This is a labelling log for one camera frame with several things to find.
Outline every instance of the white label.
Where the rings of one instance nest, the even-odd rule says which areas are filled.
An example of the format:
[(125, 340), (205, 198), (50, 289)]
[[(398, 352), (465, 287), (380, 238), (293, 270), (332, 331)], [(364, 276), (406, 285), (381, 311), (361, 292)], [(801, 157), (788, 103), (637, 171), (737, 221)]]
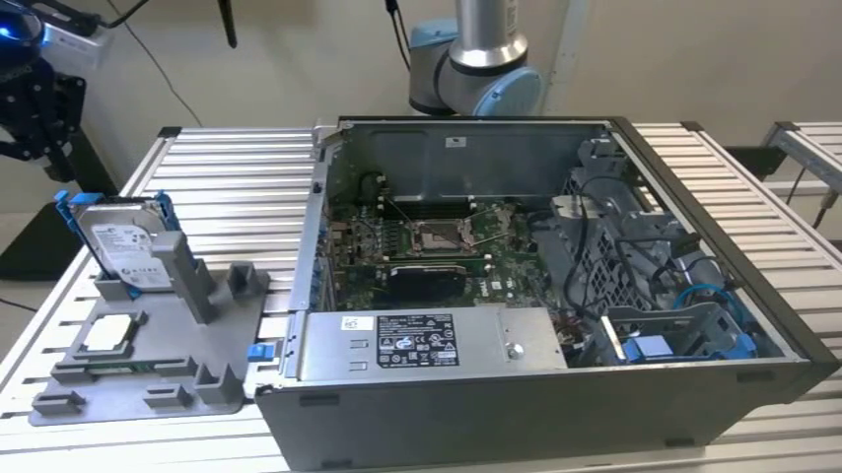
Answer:
[(95, 225), (94, 237), (110, 259), (149, 257), (153, 242), (149, 233), (135, 225)]
[(139, 289), (167, 288), (170, 284), (170, 274), (158, 258), (147, 256), (134, 260), (121, 260), (115, 262), (121, 279)]
[(374, 330), (374, 317), (344, 317), (342, 330)]
[(126, 313), (106, 315), (94, 321), (89, 335), (85, 338), (85, 346), (89, 352), (114, 350), (127, 338), (133, 318)]
[(465, 148), (468, 146), (468, 136), (449, 136), (445, 138), (445, 148)]
[(163, 263), (151, 256), (151, 236), (143, 228), (135, 225), (94, 225), (91, 231), (113, 270), (127, 284), (139, 289), (173, 286)]

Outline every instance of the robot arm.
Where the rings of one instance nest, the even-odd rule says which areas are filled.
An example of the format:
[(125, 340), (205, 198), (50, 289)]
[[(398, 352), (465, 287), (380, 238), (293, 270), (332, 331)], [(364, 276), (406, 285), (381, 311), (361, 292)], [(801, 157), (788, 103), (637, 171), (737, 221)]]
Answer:
[(517, 0), (457, 0), (457, 18), (413, 29), (410, 105), (429, 115), (534, 113), (544, 91), (528, 67)]
[(79, 129), (86, 82), (53, 70), (42, 59), (45, 24), (31, 10), (0, 2), (0, 155), (46, 165), (53, 180), (75, 178), (67, 159)]

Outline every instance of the power supply label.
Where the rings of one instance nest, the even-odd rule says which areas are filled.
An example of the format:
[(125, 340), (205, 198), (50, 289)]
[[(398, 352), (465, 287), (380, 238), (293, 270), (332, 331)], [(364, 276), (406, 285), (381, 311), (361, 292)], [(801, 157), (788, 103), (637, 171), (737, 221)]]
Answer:
[(460, 366), (453, 314), (381, 315), (377, 318), (381, 368)]

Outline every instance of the white wall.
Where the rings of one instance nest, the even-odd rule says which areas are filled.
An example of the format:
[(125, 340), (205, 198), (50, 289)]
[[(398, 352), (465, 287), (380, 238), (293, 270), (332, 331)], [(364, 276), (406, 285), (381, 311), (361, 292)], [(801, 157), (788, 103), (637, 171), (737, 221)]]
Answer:
[[(122, 10), (137, 0), (119, 0)], [(105, 0), (71, 4), (115, 14)], [(566, 0), (525, 0), (520, 22), (534, 38), (530, 61), (553, 68)], [(409, 28), (454, 16), (454, 0), (405, 0)], [(231, 50), (217, 1), (153, 1), (131, 19), (175, 88), (206, 126), (309, 126), (341, 114), (405, 114), (408, 81), (382, 0), (234, 2)], [(162, 126), (195, 126), (126, 29), (90, 77), (85, 124), (119, 179)]]
[(549, 112), (696, 120), (728, 145), (759, 144), (776, 120), (842, 120), (841, 1), (589, 5), (570, 82), (550, 90)]

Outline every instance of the open computer chassis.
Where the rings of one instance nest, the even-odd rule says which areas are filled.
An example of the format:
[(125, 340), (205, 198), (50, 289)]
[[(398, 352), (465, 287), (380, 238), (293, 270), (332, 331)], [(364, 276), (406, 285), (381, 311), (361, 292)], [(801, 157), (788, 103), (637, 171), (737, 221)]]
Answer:
[(626, 119), (346, 117), (317, 156), (294, 468), (705, 445), (836, 370)]

